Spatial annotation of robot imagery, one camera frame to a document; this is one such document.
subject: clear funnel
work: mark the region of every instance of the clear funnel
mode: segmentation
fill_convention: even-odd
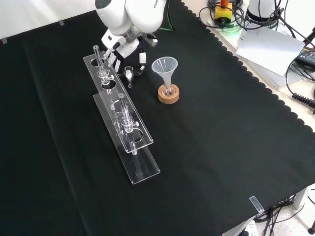
[[[171,77],[178,66],[178,62],[172,57],[162,57],[152,63],[152,70],[164,79],[162,93],[164,95],[173,95],[175,87],[171,84]]]

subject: plastic funnel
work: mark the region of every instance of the plastic funnel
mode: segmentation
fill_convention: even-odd
[[[172,57],[163,57],[152,63],[152,70],[160,75],[164,80],[169,80],[177,68],[178,62]]]

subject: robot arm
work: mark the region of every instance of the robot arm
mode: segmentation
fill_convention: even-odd
[[[165,4],[166,0],[95,0],[96,11],[108,27],[103,44],[126,58],[138,46],[139,36],[148,40],[146,34],[159,28]]]
[[[144,33],[155,32],[162,23],[166,0],[96,0],[96,11],[116,36],[126,33],[132,23]]]

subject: black fabric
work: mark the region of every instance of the black fabric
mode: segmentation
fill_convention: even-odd
[[[20,38],[0,45],[0,235],[86,236]]]
[[[158,31],[159,44],[149,47],[147,59],[149,66],[162,56],[178,60],[172,78],[181,95],[176,104],[160,103],[162,79],[150,69],[127,89],[154,139],[149,148],[161,169],[137,185],[129,183],[120,164],[83,62],[93,45],[102,46],[106,29],[97,14],[22,35],[41,102],[38,111],[27,115],[44,119],[44,111],[44,127],[50,128],[90,236],[217,236],[257,213],[249,197],[255,195],[267,208],[315,182],[312,130],[221,47],[182,3],[170,4],[176,31]],[[50,136],[37,134],[43,129],[30,122],[28,142],[34,147],[37,139],[51,144]],[[12,121],[6,123],[18,132]],[[18,160],[24,158],[22,153],[31,153],[16,152]]]

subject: test tube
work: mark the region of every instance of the test tube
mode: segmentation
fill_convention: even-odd
[[[104,68],[104,63],[102,57],[100,56],[99,47],[94,45],[93,49],[96,56],[97,65],[99,67],[98,76],[102,79],[102,84],[107,85],[109,84],[108,71]]]
[[[124,117],[124,122],[128,124],[130,122],[129,111],[126,106],[125,95],[123,93],[118,94],[120,105],[122,106],[122,113]]]

